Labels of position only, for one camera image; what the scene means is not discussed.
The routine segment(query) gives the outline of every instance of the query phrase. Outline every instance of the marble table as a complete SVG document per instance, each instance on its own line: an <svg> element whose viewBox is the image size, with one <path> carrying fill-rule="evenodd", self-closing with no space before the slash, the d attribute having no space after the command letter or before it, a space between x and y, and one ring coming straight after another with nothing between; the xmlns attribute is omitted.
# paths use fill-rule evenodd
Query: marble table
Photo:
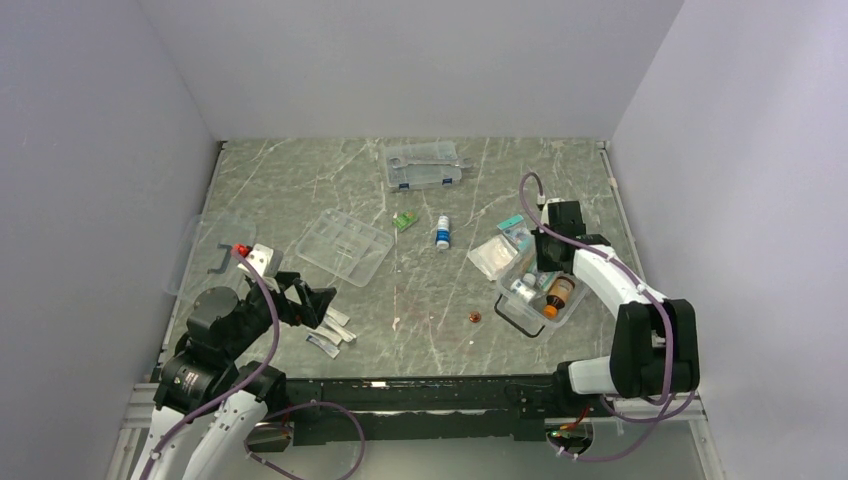
<svg viewBox="0 0 848 480"><path fill-rule="evenodd" d="M351 317L358 339L342 344L331 359L305 341L303 329L283 326L272 365L290 378L505 375L550 373L564 360L609 352L613 317L589 294L568 323L547 341L527 338L493 311L489 282L466 259L496 235L496 225L520 213L518 182L534 170L548 197L579 200L589 232L610 240L633 265L633 252L609 173L592 139L456 138L462 157L474 166L455 186L390 192L385 181L384 145L432 138L337 138L237 140L224 144L204 215L255 224L256 242L284 252L281 269L301 272L313 287L338 289L333 307ZM528 193L535 197L535 190ZM396 236L396 244L365 287L356 287L294 254L295 245L327 208L395 236L392 215L415 210L420 220ZM451 248L433 246L436 220L451 218ZM204 222L206 238L215 222ZM194 297L223 278L206 273L210 257L197 252L187 269L175 308L170 348L185 332ZM471 323L469 312L483 315ZM239 359L261 359L270 331Z"/></svg>

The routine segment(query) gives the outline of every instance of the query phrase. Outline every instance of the plastic tray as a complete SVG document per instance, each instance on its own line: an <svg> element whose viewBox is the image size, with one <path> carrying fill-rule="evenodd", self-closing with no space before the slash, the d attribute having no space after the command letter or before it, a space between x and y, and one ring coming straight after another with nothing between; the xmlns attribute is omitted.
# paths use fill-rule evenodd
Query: plastic tray
<svg viewBox="0 0 848 480"><path fill-rule="evenodd" d="M410 165L392 168L386 161L386 180L395 191L449 187L462 179L462 170L446 165Z"/></svg>
<svg viewBox="0 0 848 480"><path fill-rule="evenodd" d="M371 281L394 239L338 210L321 213L295 247L297 256L357 287Z"/></svg>
<svg viewBox="0 0 848 480"><path fill-rule="evenodd" d="M414 143L383 147L383 156L391 168L403 168L407 165L447 165L468 168L471 163L459 158L456 144L453 142Z"/></svg>
<svg viewBox="0 0 848 480"><path fill-rule="evenodd" d="M542 315L541 308L544 301L534 302L533 305L524 301L521 297L510 290L512 283L520 279L536 259L536 246L531 242L523 248L510 262L506 270L497 281L498 301L495 303L495 312L508 321L512 326L531 338L547 339L556 329L565 325L565 322L574 313L574 310L589 292L589 288L571 275L566 275L574 282L574 290L568 297L565 306L553 319Z"/></svg>

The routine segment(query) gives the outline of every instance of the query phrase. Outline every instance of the red cap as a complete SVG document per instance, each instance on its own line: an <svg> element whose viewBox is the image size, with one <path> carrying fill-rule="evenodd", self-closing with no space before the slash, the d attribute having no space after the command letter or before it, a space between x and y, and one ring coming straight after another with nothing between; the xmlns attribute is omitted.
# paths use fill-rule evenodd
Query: red cap
<svg viewBox="0 0 848 480"><path fill-rule="evenodd" d="M242 257L247 257L247 255L253 249L251 247L247 247L247 246L244 246L240 243L237 243L237 244L233 245L233 250L238 252L238 254L241 255Z"/></svg>

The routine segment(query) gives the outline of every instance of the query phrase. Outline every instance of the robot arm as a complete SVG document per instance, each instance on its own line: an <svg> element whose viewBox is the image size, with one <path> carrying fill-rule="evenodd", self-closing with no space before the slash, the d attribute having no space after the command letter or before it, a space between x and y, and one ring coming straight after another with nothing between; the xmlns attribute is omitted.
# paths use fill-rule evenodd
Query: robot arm
<svg viewBox="0 0 848 480"><path fill-rule="evenodd" d="M271 299L281 322L311 328L321 324L335 297L335 288L313 290L297 272L277 272L279 259L273 249L262 245L237 248L273 290ZM235 366L235 360L273 321L258 285L250 279L248 284L251 288L244 299L230 288L215 287L201 293L194 302L188 331L178 342L174 357L162 367L150 435L133 480L211 478L227 458L225 452L243 442L269 410L287 404L285 374L267 366L243 390L224 401L208 432L210 417L200 416L180 429L160 453L154 452L165 432L186 415L242 383L259 368L259 362L242 369ZM286 298L283 292L289 287L295 289L300 303ZM150 473L142 478L148 458L155 461Z"/></svg>
<svg viewBox="0 0 848 480"><path fill-rule="evenodd" d="M542 223L559 235L591 245L598 253L576 248L537 229L533 235L539 268L573 274L616 317L609 356L564 362L557 367L554 380L560 400L578 403L587 395L633 398L662 392L667 332L659 311L643 292L661 304L671 321L674 351L670 391L695 390L700 368L692 305L686 300L668 299L644 283L634 285L610 260L615 251L609 242L600 235L586 234L578 202L548 200L542 206Z"/></svg>

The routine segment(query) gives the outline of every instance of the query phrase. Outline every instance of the small bottle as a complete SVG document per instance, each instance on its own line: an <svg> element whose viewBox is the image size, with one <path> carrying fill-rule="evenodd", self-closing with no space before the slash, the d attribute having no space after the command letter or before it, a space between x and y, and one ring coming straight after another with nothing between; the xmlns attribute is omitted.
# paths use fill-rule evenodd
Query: small bottle
<svg viewBox="0 0 848 480"><path fill-rule="evenodd" d="M436 224L436 248L450 248L450 219L447 215L439 215L439 223Z"/></svg>
<svg viewBox="0 0 848 480"><path fill-rule="evenodd" d="M527 284L520 278L517 278L514 282L512 282L512 285L509 286L509 290L521 297L521 299L527 303L532 302L539 294L532 287L528 287Z"/></svg>
<svg viewBox="0 0 848 480"><path fill-rule="evenodd" d="M557 277L554 280L551 289L548 290L548 296L545 300L548 302L542 310L542 314L548 318L556 317L559 309L565 306L568 297L571 296L571 291L574 290L574 282L567 277Z"/></svg>
<svg viewBox="0 0 848 480"><path fill-rule="evenodd" d="M533 275L532 273L527 272L527 273L524 274L523 277L521 277L521 281L524 283L524 285L527 285L528 287L531 287L531 288L535 287L536 286L536 275Z"/></svg>

